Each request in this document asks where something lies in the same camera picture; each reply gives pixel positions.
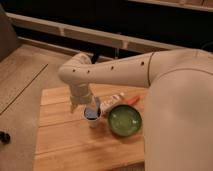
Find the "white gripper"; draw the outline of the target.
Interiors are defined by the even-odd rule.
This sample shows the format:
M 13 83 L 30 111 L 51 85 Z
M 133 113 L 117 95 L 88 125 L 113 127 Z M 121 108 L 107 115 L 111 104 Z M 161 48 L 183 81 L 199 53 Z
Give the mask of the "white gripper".
M 75 104 L 87 104 L 92 101 L 92 92 L 88 84 L 78 84 L 70 85 L 70 112 L 73 113 L 76 109 Z M 100 115 L 101 100 L 99 97 L 94 97 L 95 99 L 95 115 Z

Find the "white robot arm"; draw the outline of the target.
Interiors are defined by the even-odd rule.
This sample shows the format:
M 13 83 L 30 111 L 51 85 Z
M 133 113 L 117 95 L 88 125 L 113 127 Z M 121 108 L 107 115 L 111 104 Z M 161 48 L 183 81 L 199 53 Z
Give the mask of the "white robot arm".
M 213 171 L 213 53 L 186 48 L 97 64 L 79 53 L 59 77 L 74 105 L 92 100 L 91 83 L 146 87 L 145 171 Z

